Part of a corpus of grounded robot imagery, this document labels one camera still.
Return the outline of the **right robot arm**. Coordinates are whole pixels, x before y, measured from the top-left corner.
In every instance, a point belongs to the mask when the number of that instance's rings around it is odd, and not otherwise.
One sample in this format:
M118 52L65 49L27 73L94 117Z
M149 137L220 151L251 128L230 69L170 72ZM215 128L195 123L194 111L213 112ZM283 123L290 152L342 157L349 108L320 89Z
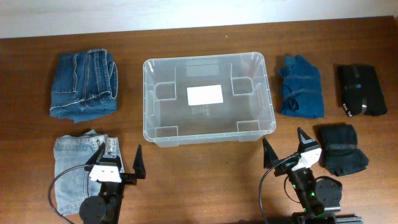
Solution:
M265 178L273 172L276 177L285 175L298 197L303 211L292 214L292 223L330 223L351 224L362 223L363 219L356 215L338 216L341 210L343 186L336 179L328 176L314 177L310 169L321 157L322 149L314 138L302 128L297 128L298 149L292 155L279 159L275 150L266 138L262 139L264 149L264 168L267 170L259 183L259 208L264 223L268 222L262 202L262 186Z

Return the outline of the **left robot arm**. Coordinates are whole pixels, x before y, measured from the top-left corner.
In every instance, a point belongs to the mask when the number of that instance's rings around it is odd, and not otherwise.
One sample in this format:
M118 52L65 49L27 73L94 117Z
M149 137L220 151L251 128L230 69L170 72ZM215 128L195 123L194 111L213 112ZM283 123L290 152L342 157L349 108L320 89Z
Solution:
M125 186L136 185L146 177L141 146L137 148L132 166L134 172L124 173L121 168L121 158L107 154L104 143L87 160L85 170L90 180L100 183L101 187L98 194L84 199L80 205L79 216L84 224L118 223Z

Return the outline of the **teal shirt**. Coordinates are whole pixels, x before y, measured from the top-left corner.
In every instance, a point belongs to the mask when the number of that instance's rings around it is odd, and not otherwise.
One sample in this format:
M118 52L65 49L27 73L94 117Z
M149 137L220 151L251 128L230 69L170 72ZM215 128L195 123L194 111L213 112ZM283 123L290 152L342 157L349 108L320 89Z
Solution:
M317 67L301 55L286 56L279 75L283 79L280 87L282 115L312 119L324 117L321 75Z

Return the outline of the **dark blue jeans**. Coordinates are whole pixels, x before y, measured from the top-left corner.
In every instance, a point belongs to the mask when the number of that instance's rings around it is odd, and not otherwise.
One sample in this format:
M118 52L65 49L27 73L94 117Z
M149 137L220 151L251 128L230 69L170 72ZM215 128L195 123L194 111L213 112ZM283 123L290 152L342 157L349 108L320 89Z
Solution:
M63 54L51 88L50 116L74 123L117 111L118 68L106 49Z

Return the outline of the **black garment with print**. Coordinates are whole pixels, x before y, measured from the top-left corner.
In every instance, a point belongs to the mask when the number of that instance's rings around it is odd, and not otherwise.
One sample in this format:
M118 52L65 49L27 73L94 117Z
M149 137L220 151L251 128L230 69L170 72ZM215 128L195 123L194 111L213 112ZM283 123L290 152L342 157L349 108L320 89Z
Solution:
M339 65L336 71L343 108L348 117L359 114L381 116L387 113L384 95L373 66Z

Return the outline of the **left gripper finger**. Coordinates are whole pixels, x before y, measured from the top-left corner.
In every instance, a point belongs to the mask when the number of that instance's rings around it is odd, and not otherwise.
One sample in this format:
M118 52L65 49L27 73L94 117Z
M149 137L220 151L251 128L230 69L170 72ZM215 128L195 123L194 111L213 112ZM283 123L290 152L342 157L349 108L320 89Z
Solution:
M142 146L138 145L136 156L132 168L134 169L134 175L136 179L146 178L146 169L144 166L144 161L142 157Z
M106 151L106 145L103 142L98 150L86 161L86 165L95 165L98 164L100 162L100 160L102 159L104 153Z

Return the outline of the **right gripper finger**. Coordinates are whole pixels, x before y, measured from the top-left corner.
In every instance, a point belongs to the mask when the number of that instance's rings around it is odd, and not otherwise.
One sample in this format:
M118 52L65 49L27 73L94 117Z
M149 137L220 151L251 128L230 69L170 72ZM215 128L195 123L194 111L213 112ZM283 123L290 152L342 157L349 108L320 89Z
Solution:
M298 132L298 152L308 152L320 148L320 144L311 138L301 127L297 128Z
M262 145L264 148L264 168L270 169L277 165L279 158L266 138L262 139Z

